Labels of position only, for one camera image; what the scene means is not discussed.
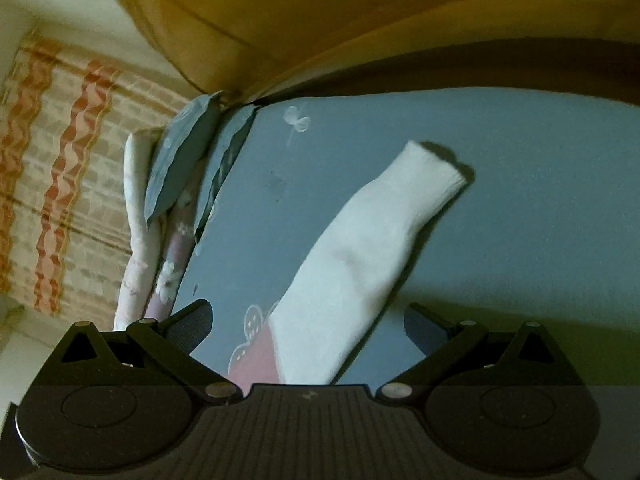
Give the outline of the blue upper pillow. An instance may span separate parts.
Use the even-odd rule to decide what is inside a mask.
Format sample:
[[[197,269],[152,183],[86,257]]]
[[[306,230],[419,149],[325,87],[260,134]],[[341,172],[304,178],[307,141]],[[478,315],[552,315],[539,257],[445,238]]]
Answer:
[[[186,186],[195,164],[213,140],[221,116],[219,92],[198,96],[168,122],[155,150],[144,196],[150,224],[168,211]]]

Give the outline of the mauve floral folded quilt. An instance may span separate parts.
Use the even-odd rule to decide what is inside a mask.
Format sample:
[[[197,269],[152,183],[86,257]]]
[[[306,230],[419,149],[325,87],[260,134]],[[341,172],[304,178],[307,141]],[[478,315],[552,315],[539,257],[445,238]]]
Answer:
[[[200,160],[168,214],[163,252],[144,316],[163,321],[170,315],[193,248],[194,218],[205,162]]]

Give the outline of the blue floral bed sheet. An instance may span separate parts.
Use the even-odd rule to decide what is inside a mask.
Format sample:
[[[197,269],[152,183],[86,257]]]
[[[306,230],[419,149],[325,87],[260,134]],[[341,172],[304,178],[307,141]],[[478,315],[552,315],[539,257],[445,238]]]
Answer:
[[[602,416],[587,469],[639,474],[639,111],[496,88],[300,98],[261,107],[216,197],[176,307],[210,302],[194,356],[224,373],[250,307],[283,296],[340,209],[409,141],[470,184],[420,234],[393,299],[341,371],[376,388],[421,359],[402,326],[417,302],[491,330],[544,324]]]

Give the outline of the beige patterned curtain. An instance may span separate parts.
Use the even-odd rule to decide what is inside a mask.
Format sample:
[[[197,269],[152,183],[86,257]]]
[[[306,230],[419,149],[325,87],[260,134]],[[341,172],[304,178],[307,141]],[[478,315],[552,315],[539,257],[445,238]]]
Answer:
[[[130,257],[124,149],[185,96],[31,32],[1,86],[1,292],[26,308],[113,325]]]

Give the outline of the pink and white knit sweater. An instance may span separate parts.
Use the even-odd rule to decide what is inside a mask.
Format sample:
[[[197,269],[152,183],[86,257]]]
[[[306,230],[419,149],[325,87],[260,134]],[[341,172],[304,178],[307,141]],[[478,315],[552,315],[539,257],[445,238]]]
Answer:
[[[410,141],[344,205],[283,297],[237,348],[229,379],[327,385],[378,317],[419,232],[465,186],[461,170]]]

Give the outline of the pink floral folded quilt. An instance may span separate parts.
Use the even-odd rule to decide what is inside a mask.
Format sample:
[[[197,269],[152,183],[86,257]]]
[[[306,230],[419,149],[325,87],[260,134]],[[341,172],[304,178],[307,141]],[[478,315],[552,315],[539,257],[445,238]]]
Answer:
[[[160,262],[163,225],[157,219],[151,224],[146,222],[144,200],[154,148],[161,133],[161,128],[138,130],[130,133],[125,144],[122,185],[131,255],[120,284],[114,330],[126,330],[129,324],[142,318]]]

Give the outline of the blue pillow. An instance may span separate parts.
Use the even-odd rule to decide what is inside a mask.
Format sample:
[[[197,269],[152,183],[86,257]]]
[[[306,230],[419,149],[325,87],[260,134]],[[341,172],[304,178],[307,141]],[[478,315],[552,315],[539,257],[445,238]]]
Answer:
[[[216,197],[250,133],[257,107],[247,105],[227,110],[221,115],[212,144],[205,157],[204,174],[198,191],[194,216],[194,240],[202,238]]]
[[[198,96],[168,122],[155,150],[144,196],[150,224],[168,211],[186,186],[195,164],[213,140],[221,116],[219,92]]]

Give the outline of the wooden headboard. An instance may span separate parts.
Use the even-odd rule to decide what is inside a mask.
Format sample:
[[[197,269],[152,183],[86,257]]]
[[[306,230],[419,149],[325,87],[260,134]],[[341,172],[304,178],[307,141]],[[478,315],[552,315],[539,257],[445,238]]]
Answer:
[[[194,88],[236,100],[458,44],[639,39],[639,0],[117,1]]]

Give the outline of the blue lower pillow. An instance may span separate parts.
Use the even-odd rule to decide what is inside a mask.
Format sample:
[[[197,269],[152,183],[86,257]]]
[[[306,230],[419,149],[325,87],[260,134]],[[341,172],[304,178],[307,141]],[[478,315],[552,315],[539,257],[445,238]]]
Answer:
[[[194,216],[194,240],[202,238],[216,197],[250,133],[257,107],[247,105],[227,110],[221,115],[212,144],[205,157],[204,174],[198,191]]]

